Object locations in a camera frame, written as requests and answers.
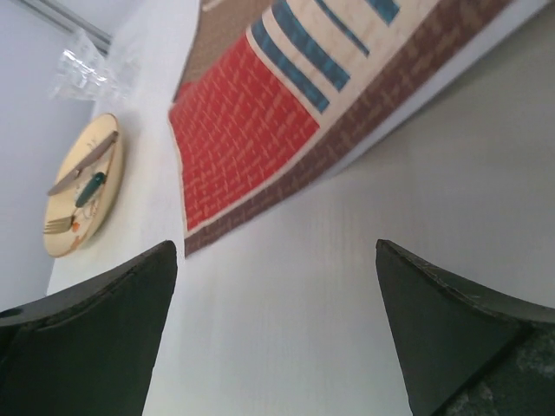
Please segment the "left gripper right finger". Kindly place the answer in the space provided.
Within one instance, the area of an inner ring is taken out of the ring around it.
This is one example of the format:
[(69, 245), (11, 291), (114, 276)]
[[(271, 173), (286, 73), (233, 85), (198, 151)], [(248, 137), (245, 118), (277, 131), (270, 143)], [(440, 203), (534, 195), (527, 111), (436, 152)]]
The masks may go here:
[(389, 240), (375, 266), (414, 415), (552, 415), (554, 310)]

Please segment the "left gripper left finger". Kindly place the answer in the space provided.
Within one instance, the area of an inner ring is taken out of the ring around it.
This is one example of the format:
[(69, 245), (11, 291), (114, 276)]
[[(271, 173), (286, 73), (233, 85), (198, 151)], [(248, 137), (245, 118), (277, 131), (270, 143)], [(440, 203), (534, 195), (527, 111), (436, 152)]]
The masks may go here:
[(140, 415), (177, 280), (174, 242), (1, 313), (3, 415)]

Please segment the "patchwork striped placemat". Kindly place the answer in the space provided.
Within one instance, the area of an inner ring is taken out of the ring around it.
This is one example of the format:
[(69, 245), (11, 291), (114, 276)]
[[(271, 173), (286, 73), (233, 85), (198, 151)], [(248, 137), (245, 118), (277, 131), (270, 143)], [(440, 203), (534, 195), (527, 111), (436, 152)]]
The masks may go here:
[(191, 255), (303, 190), (504, 1), (204, 1), (168, 112)]

